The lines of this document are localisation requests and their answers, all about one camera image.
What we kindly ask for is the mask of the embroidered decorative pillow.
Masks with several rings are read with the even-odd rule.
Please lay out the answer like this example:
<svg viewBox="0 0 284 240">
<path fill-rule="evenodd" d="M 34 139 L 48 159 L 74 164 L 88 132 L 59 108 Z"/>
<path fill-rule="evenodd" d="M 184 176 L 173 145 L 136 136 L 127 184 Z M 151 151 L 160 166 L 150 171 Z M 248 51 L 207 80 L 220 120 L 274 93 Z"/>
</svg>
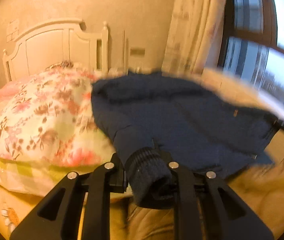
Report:
<svg viewBox="0 0 284 240">
<path fill-rule="evenodd" d="M 74 67 L 74 63 L 69 61 L 69 60 L 64 60 L 62 62 L 59 62 L 59 63 L 55 63 L 55 64 L 52 64 L 51 66 L 47 67 L 46 70 L 49 70 L 49 69 L 55 69 L 55 68 L 73 68 Z"/>
</svg>

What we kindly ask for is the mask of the floral pink quilt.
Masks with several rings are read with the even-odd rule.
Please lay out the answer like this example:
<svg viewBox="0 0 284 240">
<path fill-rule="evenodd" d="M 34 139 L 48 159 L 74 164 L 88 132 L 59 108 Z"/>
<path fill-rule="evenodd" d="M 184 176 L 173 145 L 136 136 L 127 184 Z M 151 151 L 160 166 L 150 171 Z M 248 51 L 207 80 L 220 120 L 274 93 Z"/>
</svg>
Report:
<svg viewBox="0 0 284 240">
<path fill-rule="evenodd" d="M 97 128 L 92 85 L 100 74 L 55 68 L 0 90 L 0 185 L 46 195 L 68 172 L 87 173 L 114 147 Z"/>
</svg>

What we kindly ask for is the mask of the white standing lamp pole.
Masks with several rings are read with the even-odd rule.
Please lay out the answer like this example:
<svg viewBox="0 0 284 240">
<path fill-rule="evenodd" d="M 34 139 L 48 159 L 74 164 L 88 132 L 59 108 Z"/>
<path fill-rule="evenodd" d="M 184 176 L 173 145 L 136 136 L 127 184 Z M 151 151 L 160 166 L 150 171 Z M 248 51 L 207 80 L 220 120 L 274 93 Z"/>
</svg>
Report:
<svg viewBox="0 0 284 240">
<path fill-rule="evenodd" d="M 126 72 L 128 71 L 128 50 L 129 42 L 126 35 L 126 31 L 122 31 L 122 68 Z"/>
</svg>

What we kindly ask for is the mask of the patterned cream curtain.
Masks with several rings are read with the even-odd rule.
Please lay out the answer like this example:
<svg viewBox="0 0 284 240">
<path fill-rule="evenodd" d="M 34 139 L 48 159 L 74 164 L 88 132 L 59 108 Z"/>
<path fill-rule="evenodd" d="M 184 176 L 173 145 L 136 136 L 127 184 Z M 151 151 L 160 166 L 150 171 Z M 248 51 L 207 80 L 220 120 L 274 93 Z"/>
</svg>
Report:
<svg viewBox="0 0 284 240">
<path fill-rule="evenodd" d="M 226 0 L 175 0 L 162 71 L 201 74 Z"/>
</svg>

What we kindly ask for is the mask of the navy blue puffer jacket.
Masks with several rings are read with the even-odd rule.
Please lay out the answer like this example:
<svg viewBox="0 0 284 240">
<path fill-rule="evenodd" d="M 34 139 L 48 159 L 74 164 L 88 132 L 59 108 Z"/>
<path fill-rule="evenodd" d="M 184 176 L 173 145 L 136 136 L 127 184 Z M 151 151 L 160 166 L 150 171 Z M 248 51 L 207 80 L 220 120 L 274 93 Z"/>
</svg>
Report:
<svg viewBox="0 0 284 240">
<path fill-rule="evenodd" d="M 156 74 L 101 79 L 92 86 L 96 126 L 109 137 L 138 206 L 161 209 L 173 200 L 162 153 L 195 172 L 227 178 L 265 153 L 276 128 L 273 114 L 238 107 L 195 82 Z"/>
</svg>

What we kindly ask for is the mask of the grey wall socket panel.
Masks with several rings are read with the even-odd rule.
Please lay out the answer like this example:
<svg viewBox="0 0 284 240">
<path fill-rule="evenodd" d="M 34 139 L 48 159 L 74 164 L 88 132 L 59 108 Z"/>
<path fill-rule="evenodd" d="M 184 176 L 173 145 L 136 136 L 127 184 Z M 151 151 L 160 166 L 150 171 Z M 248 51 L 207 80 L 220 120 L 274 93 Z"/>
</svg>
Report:
<svg viewBox="0 0 284 240">
<path fill-rule="evenodd" d="M 145 56 L 145 48 L 131 47 L 130 56 Z"/>
</svg>

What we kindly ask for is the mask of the dark framed window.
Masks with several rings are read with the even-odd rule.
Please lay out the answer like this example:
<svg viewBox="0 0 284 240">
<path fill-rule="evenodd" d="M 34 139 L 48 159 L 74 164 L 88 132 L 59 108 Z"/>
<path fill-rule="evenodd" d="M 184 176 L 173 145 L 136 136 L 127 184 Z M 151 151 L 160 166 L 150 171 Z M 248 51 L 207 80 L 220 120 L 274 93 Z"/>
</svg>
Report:
<svg viewBox="0 0 284 240">
<path fill-rule="evenodd" d="M 218 64 L 284 107 L 284 0 L 226 0 Z"/>
</svg>

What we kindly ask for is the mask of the cream wooden headboard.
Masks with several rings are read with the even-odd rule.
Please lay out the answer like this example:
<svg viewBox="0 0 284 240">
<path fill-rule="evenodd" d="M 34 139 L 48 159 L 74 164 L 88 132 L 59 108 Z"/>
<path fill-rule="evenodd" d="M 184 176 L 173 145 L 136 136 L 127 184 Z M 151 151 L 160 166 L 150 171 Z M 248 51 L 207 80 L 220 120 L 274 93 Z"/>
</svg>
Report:
<svg viewBox="0 0 284 240">
<path fill-rule="evenodd" d="M 109 71 L 109 26 L 103 22 L 99 33 L 81 29 L 78 18 L 47 20 L 20 33 L 13 39 L 14 51 L 3 51 L 3 68 L 7 82 L 18 80 L 62 61 L 81 63 L 90 71 Z"/>
</svg>

